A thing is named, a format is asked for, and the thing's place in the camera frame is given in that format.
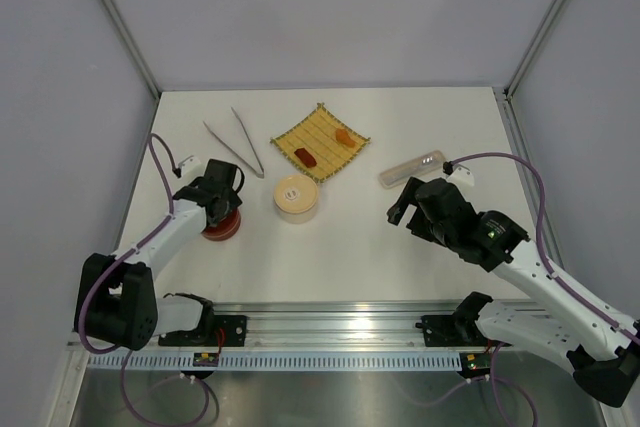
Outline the red round lid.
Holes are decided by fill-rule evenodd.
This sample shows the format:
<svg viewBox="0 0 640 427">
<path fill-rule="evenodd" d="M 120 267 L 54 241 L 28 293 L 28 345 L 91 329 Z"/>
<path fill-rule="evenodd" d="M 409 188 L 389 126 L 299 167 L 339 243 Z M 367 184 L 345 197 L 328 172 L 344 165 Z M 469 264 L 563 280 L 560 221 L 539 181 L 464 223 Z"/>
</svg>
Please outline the red round lid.
<svg viewBox="0 0 640 427">
<path fill-rule="evenodd" d="M 221 230 L 226 230 L 226 229 L 239 230 L 240 225 L 241 225 L 241 213 L 238 209 L 236 209 L 227 218 L 222 220 L 217 226 L 207 227 L 207 228 L 217 228 Z"/>
</svg>

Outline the metal serving tongs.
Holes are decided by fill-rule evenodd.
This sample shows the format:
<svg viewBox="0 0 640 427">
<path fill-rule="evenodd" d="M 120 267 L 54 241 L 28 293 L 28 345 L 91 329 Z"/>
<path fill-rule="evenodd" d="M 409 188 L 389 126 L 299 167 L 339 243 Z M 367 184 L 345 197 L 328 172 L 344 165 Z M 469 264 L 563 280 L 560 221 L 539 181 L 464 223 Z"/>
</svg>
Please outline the metal serving tongs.
<svg viewBox="0 0 640 427">
<path fill-rule="evenodd" d="M 234 107 L 229 110 L 230 113 L 223 114 L 221 118 L 203 120 L 204 129 L 244 168 L 258 179 L 264 179 L 265 167 L 240 112 Z"/>
</svg>

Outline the cream round lid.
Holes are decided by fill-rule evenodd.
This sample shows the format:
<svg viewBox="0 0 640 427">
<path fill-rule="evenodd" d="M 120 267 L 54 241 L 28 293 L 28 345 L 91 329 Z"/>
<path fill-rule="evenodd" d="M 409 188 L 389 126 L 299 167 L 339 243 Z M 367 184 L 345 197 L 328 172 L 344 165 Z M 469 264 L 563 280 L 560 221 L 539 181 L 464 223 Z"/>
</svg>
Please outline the cream round lid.
<svg viewBox="0 0 640 427">
<path fill-rule="evenodd" d="M 317 200 L 319 188 L 314 180 L 303 174 L 295 174 L 279 180 L 274 188 L 274 199 L 284 197 L 289 200 L 297 198 Z"/>
</svg>

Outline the beige steel lunch container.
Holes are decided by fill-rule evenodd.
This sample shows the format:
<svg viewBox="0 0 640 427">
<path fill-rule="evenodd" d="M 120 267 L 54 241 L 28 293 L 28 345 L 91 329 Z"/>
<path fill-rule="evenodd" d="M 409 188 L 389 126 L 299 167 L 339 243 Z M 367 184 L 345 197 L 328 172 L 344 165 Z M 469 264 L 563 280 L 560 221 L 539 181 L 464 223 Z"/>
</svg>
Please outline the beige steel lunch container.
<svg viewBox="0 0 640 427">
<path fill-rule="evenodd" d="M 313 199 L 289 200 L 277 197 L 274 199 L 274 204 L 279 217 L 290 224 L 304 224 L 311 221 L 318 208 L 318 201 Z"/>
</svg>

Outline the dark red meat slice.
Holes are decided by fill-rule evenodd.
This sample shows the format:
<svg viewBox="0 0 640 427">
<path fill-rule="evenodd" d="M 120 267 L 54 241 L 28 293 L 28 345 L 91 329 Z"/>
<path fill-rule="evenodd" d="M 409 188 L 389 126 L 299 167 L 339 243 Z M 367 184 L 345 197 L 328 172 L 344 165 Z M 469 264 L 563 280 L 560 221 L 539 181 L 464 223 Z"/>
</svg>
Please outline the dark red meat slice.
<svg viewBox="0 0 640 427">
<path fill-rule="evenodd" d="M 317 166 L 315 157 L 307 151 L 304 147 L 298 148 L 294 151 L 294 155 L 300 160 L 300 162 L 306 168 L 314 168 Z"/>
</svg>

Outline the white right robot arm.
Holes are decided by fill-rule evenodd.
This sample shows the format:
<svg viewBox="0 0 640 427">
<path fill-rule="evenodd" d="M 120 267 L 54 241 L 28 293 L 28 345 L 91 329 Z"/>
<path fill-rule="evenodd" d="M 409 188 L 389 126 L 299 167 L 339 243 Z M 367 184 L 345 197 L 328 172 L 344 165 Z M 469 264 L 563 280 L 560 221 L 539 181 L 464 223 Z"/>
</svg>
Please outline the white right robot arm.
<svg viewBox="0 0 640 427">
<path fill-rule="evenodd" d="M 477 212 L 458 187 L 412 177 L 387 212 L 396 225 L 415 207 L 411 234 L 515 286 L 545 309 L 531 317 L 480 292 L 449 315 L 445 332 L 468 345 L 484 340 L 526 350 L 567 371 L 597 401 L 619 408 L 639 378 L 639 323 L 597 299 L 569 274 L 546 269 L 527 232 L 498 211 Z"/>
</svg>

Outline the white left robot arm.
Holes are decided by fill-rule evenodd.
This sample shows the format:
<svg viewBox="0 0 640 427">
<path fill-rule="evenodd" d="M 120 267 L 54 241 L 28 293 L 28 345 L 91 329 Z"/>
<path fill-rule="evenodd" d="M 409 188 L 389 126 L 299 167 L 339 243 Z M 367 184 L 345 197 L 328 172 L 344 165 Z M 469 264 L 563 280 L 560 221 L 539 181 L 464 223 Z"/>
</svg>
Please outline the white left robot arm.
<svg viewBox="0 0 640 427">
<path fill-rule="evenodd" d="M 94 253 L 82 267 L 74 330 L 93 354 L 139 351 L 151 338 L 182 333 L 195 345 L 215 335 L 213 303 L 195 294 L 159 298 L 155 279 L 182 247 L 239 210 L 245 174 L 211 159 L 204 174 L 168 194 L 168 212 L 127 249 Z"/>
</svg>

